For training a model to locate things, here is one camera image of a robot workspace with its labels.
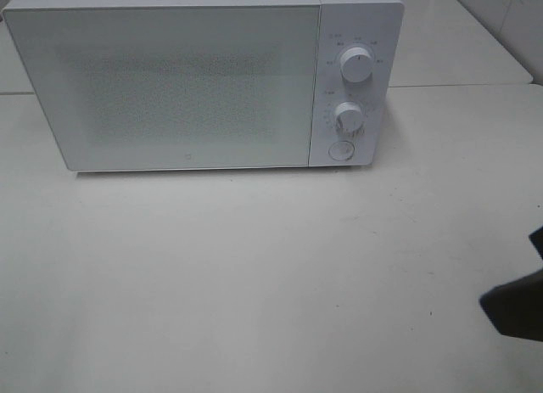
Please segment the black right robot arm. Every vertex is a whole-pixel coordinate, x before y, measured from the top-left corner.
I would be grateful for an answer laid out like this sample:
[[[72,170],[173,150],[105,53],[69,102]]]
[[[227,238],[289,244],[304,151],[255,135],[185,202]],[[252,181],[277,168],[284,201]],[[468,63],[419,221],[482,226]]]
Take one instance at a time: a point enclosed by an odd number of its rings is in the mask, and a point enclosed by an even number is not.
[[[498,333],[542,341],[542,270],[494,287],[479,304]]]

